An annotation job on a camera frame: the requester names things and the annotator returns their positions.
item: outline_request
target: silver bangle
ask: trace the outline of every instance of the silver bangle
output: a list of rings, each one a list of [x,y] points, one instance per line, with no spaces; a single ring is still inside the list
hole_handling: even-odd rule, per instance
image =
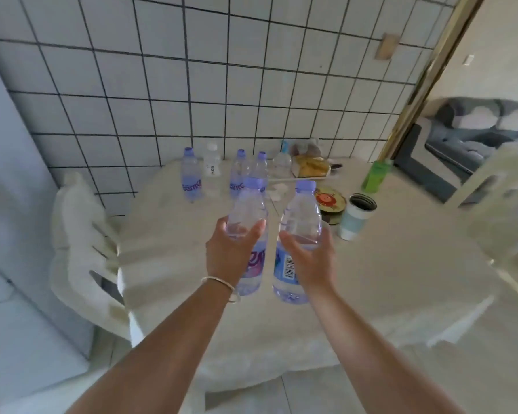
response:
[[[235,304],[235,303],[240,302],[242,300],[242,298],[241,298],[240,294],[238,293],[238,291],[234,288],[233,285],[228,283],[226,280],[223,280],[223,279],[220,279],[220,278],[216,278],[214,276],[206,276],[206,277],[201,279],[201,283],[204,284],[207,281],[207,279],[216,280],[217,282],[220,282],[223,285],[225,285],[228,288],[230,288],[230,290],[232,291],[232,294],[230,295],[230,299],[228,299],[228,302],[230,302],[231,304]]]

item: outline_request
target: clear plastic bottle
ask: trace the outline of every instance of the clear plastic bottle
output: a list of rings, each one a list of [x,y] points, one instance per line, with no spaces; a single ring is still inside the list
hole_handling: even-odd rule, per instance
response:
[[[207,144],[207,151],[203,155],[204,180],[203,188],[207,196],[218,198],[220,196],[221,182],[221,156],[217,151],[217,144]]]
[[[272,160],[275,176],[281,179],[292,176],[292,156],[288,153],[288,141],[282,141],[282,151]]]
[[[186,198],[193,202],[201,197],[201,167],[195,158],[194,149],[187,147],[180,164],[182,190]]]
[[[243,149],[239,149],[230,170],[230,196],[233,199],[237,198],[243,189],[243,180],[247,177],[249,171],[246,152]]]
[[[303,248],[309,250],[318,246],[322,230],[320,210],[313,194],[315,187],[314,180],[296,182],[296,195],[284,210],[278,229],[289,232]],[[283,302],[289,304],[309,302],[297,280],[292,257],[286,252],[280,239],[276,243],[275,279],[272,290]]]
[[[255,163],[251,164],[250,176],[260,179],[262,181],[261,194],[265,195],[265,190],[268,184],[268,170],[267,170],[267,153],[260,151],[257,154]]]
[[[264,205],[263,195],[260,193],[261,180],[255,177],[246,177],[244,188],[238,195],[234,207],[228,215],[226,232],[231,238],[244,237],[248,230],[259,219],[268,220],[267,208]],[[246,273],[236,285],[236,290],[241,296],[250,295],[259,289],[263,274],[264,254],[267,249],[268,227],[251,252],[250,261],[247,264]]]

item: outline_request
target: gray sofa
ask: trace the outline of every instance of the gray sofa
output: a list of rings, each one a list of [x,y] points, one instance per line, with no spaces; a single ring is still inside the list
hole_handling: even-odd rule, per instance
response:
[[[518,141],[518,103],[454,98],[433,118],[419,118],[395,157],[399,167],[441,201],[504,142]],[[481,193],[468,202],[477,202]]]

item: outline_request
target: small bottle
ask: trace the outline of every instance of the small bottle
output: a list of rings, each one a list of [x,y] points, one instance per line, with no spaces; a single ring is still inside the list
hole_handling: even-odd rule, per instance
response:
[[[296,195],[284,210],[278,231],[289,232],[297,243],[307,250],[318,247],[322,220],[314,191],[314,180],[296,182]],[[292,257],[278,239],[276,243],[275,279],[272,290],[283,302],[306,304],[309,302],[296,277]]]
[[[207,151],[203,155],[203,188],[207,196],[214,198],[220,196],[221,156],[217,149],[217,144],[210,142],[207,144]]]
[[[195,158],[194,149],[186,147],[180,164],[182,190],[186,198],[193,202],[201,197],[201,167]]]
[[[230,170],[230,196],[237,198],[243,189],[243,180],[249,173],[249,166],[246,160],[246,152],[239,149],[234,164]]]
[[[272,160],[276,177],[281,179],[292,176],[292,157],[288,154],[288,141],[282,141],[282,151]]]
[[[262,181],[255,177],[246,177],[244,188],[238,195],[234,207],[228,215],[226,232],[231,238],[241,238],[260,219],[267,221],[268,212],[261,194]],[[236,285],[236,290],[241,296],[250,295],[259,289],[263,274],[264,255],[267,249],[268,228],[255,243],[247,264],[246,272]]]
[[[251,164],[250,176],[260,179],[262,181],[261,194],[264,196],[268,184],[266,152],[260,151],[257,154],[257,159],[255,160],[255,163]]]

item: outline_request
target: table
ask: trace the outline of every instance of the table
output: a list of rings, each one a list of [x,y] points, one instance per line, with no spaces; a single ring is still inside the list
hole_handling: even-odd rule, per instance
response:
[[[359,191],[370,165],[342,160],[338,176],[321,181],[344,196]],[[188,203],[180,163],[165,166],[136,197],[120,240],[120,291],[135,346],[198,287],[205,242],[228,214],[229,162],[220,198]],[[258,292],[230,304],[207,348],[194,389],[243,388],[282,375],[336,365],[310,305],[289,305],[271,288],[279,218],[293,196],[267,201],[268,246]],[[338,291],[396,346],[456,342],[500,288],[483,253],[455,228],[441,204],[407,180],[388,174],[372,196],[378,210],[359,238],[335,237]]]

